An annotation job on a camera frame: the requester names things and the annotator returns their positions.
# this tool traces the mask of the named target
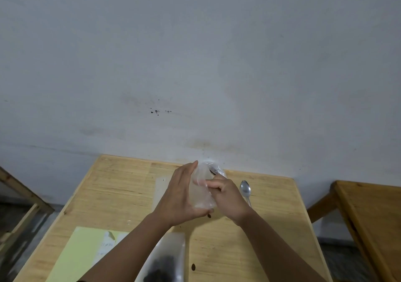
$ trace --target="person's right arm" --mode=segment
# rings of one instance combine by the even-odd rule
[[[241,196],[232,180],[216,175],[207,185],[220,211],[243,229],[271,282],[325,282]]]

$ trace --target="spoon handle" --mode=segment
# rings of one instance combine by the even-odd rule
[[[251,207],[252,208],[252,206],[251,206],[251,200],[247,197],[247,201],[248,201],[248,205],[249,205],[249,207]]]

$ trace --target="person's left arm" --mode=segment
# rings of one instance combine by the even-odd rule
[[[188,186],[197,166],[198,161],[195,161],[176,169],[156,209],[89,269],[80,281],[135,281],[155,245],[172,226],[213,212],[213,209],[193,208],[189,204]]]

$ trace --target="hand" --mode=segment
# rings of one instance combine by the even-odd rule
[[[217,207],[236,225],[240,225],[242,220],[252,212],[252,208],[245,202],[232,180],[217,174],[212,180],[206,180],[206,184]]]
[[[168,225],[168,228],[182,224],[186,221],[204,217],[212,213],[213,209],[194,208],[189,203],[188,187],[191,180],[191,174],[198,166],[198,161],[187,163],[177,168],[170,183],[157,204],[154,214]]]

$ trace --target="table top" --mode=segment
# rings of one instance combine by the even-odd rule
[[[15,282],[44,282],[76,226],[131,231],[151,211],[155,179],[172,175],[179,166],[100,156]],[[294,180],[231,170],[226,173],[237,185],[248,181],[253,208],[308,264],[332,281]],[[219,211],[173,230],[186,234],[185,281],[267,281],[243,231]]]
[[[332,189],[385,281],[401,281],[401,187],[336,181]]]

